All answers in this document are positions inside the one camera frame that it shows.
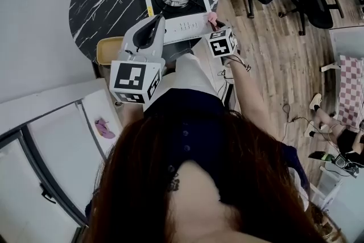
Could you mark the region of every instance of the pink object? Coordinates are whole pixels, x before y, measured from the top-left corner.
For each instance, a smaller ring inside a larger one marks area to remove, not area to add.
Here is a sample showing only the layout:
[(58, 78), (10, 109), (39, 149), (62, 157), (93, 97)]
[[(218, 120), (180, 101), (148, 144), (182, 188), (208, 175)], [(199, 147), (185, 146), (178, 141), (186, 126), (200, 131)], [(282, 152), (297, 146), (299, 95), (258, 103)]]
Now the pink object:
[(209, 13), (208, 20), (211, 24), (213, 24), (215, 27), (217, 27), (217, 14), (216, 13)]
[(341, 82), (338, 121), (359, 128), (364, 118), (364, 60), (340, 56)]
[(106, 139), (113, 139), (115, 138), (115, 134), (109, 130), (107, 123), (103, 118), (100, 118), (99, 120), (95, 121), (95, 126), (98, 131), (98, 133), (106, 138)]

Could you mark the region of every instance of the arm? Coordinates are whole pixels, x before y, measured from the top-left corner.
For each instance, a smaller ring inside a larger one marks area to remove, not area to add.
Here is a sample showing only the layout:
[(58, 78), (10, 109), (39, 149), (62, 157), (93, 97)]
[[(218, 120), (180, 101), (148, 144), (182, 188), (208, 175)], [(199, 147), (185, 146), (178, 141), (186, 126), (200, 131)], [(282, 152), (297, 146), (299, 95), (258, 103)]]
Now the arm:
[(229, 64), (233, 73), (235, 90), (242, 115), (257, 127), (278, 139), (277, 131), (270, 122), (268, 108), (264, 104), (263, 97), (260, 95), (254, 80), (241, 63), (231, 61)]
[(353, 143), (353, 150), (360, 154), (363, 151), (364, 145), (360, 143), (360, 139), (363, 136), (363, 130), (360, 129)]

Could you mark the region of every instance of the long red hair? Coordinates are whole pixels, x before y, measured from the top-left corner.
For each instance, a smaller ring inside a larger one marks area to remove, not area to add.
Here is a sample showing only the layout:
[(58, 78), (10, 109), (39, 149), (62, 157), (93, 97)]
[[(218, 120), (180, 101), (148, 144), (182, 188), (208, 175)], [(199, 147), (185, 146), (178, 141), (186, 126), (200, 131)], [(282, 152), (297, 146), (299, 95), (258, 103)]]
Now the long red hair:
[[(180, 121), (153, 116), (123, 130), (97, 186), (89, 242), (173, 241), (166, 136)], [(238, 230), (270, 242), (325, 242), (303, 211), (280, 142), (237, 112), (220, 122), (226, 135), (220, 193), (229, 193), (229, 204), (239, 210)]]

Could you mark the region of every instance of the cabinet door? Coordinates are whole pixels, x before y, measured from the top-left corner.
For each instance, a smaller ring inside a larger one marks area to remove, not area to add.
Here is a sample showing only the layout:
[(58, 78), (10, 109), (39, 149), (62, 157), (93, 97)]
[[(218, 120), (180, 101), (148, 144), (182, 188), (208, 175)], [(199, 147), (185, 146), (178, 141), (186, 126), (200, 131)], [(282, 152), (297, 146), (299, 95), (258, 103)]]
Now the cabinet door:
[(84, 113), (68, 105), (28, 125), (36, 150), (68, 199), (84, 214), (103, 161)]
[(0, 149), (0, 235), (8, 243), (69, 243), (78, 225), (42, 197), (19, 140)]

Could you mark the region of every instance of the cabinet handle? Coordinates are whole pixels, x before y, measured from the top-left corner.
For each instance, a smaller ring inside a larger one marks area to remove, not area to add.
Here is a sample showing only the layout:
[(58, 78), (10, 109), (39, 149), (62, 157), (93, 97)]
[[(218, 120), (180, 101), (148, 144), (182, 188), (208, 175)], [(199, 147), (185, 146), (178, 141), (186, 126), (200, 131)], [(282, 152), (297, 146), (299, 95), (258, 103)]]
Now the cabinet handle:
[(40, 184), (40, 188), (42, 189), (42, 197), (44, 197), (46, 200), (50, 201), (52, 204), (56, 204), (57, 202), (55, 202), (54, 200), (52, 200), (52, 196), (51, 194), (46, 190), (46, 188), (44, 187), (43, 184)]

